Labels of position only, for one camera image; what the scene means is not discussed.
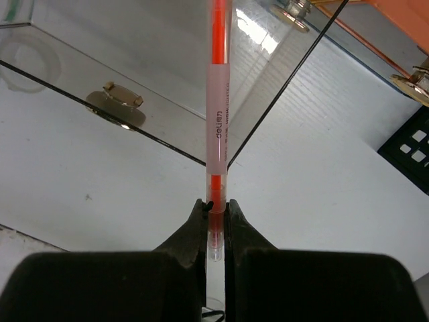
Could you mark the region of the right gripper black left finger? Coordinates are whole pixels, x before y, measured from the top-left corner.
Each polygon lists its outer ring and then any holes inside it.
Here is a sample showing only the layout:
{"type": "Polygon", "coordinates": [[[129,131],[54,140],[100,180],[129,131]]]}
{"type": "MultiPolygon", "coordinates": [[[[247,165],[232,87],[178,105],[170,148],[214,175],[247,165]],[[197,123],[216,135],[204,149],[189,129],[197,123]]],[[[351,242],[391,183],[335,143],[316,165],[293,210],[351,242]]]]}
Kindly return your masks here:
{"type": "Polygon", "coordinates": [[[152,251],[41,252],[1,293],[2,321],[200,321],[206,304],[207,206],[152,251]]]}

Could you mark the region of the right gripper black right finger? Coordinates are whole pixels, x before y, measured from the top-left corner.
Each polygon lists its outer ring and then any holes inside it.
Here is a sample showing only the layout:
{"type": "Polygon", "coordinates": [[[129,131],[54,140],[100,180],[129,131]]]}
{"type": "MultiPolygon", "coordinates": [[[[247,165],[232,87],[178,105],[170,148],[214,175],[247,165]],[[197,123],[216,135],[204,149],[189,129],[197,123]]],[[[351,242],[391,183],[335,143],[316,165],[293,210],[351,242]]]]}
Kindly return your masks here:
{"type": "Polygon", "coordinates": [[[282,250],[225,212],[227,321],[426,321],[409,272],[384,254],[282,250]]]}

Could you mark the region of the orange highlighter pen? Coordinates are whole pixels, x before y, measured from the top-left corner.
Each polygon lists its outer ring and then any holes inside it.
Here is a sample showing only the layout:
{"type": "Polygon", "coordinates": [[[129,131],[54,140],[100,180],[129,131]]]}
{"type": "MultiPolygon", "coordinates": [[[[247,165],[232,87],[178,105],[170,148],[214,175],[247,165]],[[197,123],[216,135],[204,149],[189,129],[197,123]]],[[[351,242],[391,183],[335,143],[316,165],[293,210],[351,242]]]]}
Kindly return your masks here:
{"type": "Polygon", "coordinates": [[[208,1],[206,68],[206,202],[208,257],[222,259],[227,206],[232,2],[208,1]]]}

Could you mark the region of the green highlighter pen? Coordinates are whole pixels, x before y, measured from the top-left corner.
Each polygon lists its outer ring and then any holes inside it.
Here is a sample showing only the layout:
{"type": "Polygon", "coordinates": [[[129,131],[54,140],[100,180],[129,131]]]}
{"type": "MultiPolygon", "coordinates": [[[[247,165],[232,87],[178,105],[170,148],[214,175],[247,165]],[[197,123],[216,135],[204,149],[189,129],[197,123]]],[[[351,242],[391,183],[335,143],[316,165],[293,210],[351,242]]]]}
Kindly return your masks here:
{"type": "Polygon", "coordinates": [[[3,1],[1,4],[5,5],[3,10],[2,20],[5,22],[13,22],[17,19],[19,12],[22,7],[22,0],[7,0],[3,1]]]}

